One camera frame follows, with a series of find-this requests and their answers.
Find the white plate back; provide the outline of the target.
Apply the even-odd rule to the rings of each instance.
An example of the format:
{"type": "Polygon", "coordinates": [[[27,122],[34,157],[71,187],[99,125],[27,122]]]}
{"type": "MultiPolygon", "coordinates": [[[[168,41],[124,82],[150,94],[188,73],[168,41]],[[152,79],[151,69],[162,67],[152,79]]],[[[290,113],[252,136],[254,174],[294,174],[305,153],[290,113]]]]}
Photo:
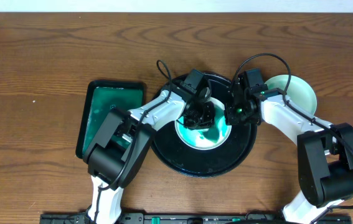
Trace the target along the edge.
{"type": "Polygon", "coordinates": [[[183,143],[197,150],[206,151],[215,149],[223,144],[229,137],[232,126],[226,125],[224,116],[224,104],[216,98],[210,97],[214,104],[214,125],[206,129],[188,129],[183,126],[184,118],[175,121],[175,129],[183,143]]]}

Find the white plate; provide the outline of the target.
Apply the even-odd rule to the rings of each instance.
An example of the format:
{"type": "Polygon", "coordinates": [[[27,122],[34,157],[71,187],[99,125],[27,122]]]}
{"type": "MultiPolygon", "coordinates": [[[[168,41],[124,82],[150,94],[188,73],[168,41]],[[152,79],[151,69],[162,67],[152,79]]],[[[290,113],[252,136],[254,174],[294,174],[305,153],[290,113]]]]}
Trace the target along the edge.
{"type": "MultiPolygon", "coordinates": [[[[269,89],[279,88],[284,90],[288,77],[288,75],[277,75],[268,79],[265,84],[269,89]]],[[[306,81],[292,76],[287,89],[287,95],[299,107],[312,115],[315,114],[318,105],[317,97],[313,88],[306,81]]]]}
{"type": "Polygon", "coordinates": [[[188,129],[183,126],[184,118],[175,121],[175,129],[183,143],[197,150],[206,151],[215,149],[223,144],[229,137],[232,126],[226,125],[224,116],[224,104],[216,98],[210,97],[214,104],[214,125],[206,129],[188,129]]]}

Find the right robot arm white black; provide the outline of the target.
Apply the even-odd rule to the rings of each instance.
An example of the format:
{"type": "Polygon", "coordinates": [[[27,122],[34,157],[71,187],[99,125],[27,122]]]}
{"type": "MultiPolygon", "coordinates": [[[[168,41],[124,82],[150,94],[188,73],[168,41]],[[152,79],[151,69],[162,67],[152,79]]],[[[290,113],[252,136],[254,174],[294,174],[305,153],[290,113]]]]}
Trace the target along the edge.
{"type": "Polygon", "coordinates": [[[353,127],[332,124],[300,108],[287,92],[266,84],[231,86],[227,124],[266,122],[292,140],[298,150],[300,191],[284,206],[290,223],[318,223],[335,209],[353,209],[353,127]]]}

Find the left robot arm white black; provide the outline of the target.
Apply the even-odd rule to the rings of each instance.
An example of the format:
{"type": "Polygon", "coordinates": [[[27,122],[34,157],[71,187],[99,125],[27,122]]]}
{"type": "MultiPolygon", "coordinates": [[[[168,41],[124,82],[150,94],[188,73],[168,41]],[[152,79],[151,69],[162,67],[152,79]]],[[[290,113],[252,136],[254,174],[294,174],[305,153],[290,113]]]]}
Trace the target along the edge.
{"type": "Polygon", "coordinates": [[[123,110],[111,109],[82,159],[88,166],[95,191],[88,217],[92,223],[115,223],[121,215],[125,187],[138,173],[158,130],[195,109],[211,108],[211,90],[163,89],[149,103],[123,110]]]}

